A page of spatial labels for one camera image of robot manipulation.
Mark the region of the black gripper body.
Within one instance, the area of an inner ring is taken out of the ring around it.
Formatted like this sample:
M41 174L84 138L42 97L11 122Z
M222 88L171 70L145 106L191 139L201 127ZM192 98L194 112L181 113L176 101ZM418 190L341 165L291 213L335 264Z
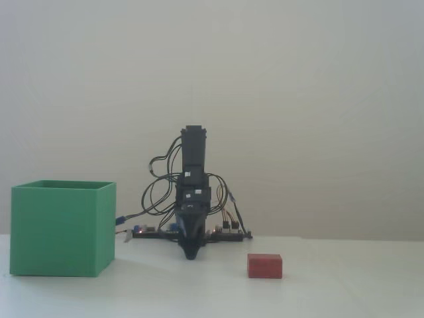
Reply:
M193 187L188 185L176 186L175 215L195 215L206 218L211 210L211 187Z

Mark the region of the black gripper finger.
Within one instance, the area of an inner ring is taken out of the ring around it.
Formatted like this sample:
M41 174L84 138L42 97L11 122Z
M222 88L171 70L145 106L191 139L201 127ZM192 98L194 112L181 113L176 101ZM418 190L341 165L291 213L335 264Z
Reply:
M191 253L191 259L196 259L197 253L199 252L199 249L203 246L204 240L205 240L205 222L206 222L206 216L205 215L196 215L193 218L192 221L192 253Z
M177 216L177 223L179 228L178 244L182 248L185 257L191 260L191 245L189 240L189 232L184 217Z

